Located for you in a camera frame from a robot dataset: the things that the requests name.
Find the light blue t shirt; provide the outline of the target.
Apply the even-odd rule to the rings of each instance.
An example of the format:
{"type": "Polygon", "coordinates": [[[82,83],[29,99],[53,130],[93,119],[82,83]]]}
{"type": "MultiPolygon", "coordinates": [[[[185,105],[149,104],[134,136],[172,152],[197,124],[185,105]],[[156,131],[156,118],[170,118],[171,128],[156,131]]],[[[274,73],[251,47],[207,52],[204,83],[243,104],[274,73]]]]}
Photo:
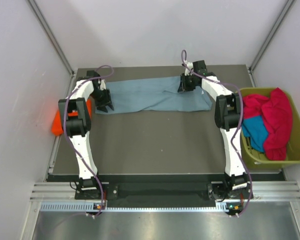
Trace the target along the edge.
{"type": "Polygon", "coordinates": [[[200,87],[178,92],[180,77],[146,78],[108,82],[114,110],[96,114],[111,115],[140,111],[197,112],[210,111],[212,101],[200,87]]]}

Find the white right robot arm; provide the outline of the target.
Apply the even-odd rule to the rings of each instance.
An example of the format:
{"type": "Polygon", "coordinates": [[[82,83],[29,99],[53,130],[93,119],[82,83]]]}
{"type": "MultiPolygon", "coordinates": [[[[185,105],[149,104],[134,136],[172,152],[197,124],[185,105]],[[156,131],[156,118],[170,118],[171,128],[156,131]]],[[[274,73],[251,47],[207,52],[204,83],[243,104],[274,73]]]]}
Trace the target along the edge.
{"type": "Polygon", "coordinates": [[[229,198],[235,198],[248,186],[248,175],[241,155],[241,124],[243,121],[242,96],[222,83],[213,72],[207,70],[203,60],[182,61],[185,72],[180,76],[179,93],[186,93],[200,87],[215,101],[214,122],[219,128],[225,151],[225,180],[223,192],[229,198]]]}

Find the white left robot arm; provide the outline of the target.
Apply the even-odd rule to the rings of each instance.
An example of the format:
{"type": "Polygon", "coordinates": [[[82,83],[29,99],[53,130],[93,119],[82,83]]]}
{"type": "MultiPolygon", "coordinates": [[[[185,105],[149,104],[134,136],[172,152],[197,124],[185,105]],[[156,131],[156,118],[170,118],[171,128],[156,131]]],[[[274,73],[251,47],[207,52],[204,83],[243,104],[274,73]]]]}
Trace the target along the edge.
{"type": "Polygon", "coordinates": [[[80,77],[72,92],[58,101],[61,129],[69,145],[73,148],[79,167],[77,190],[86,191],[92,198],[99,198],[104,187],[98,179],[91,145],[92,111],[87,101],[94,100],[96,109],[104,113],[114,110],[110,90],[106,81],[96,70],[88,70],[86,76],[80,77]]]}

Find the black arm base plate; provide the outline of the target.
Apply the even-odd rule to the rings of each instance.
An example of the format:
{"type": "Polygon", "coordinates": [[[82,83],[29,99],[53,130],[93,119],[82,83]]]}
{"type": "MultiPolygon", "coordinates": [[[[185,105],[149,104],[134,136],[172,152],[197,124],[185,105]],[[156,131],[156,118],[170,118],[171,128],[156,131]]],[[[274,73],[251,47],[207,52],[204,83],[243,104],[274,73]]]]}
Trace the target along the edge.
{"type": "Polygon", "coordinates": [[[250,185],[242,188],[230,189],[223,183],[203,182],[122,182],[103,184],[102,189],[77,189],[76,199],[103,199],[108,201],[127,200],[131,197],[134,201],[141,201],[143,197],[151,202],[177,201],[182,197],[202,201],[215,201],[235,198],[241,193],[248,194],[250,185]]]}

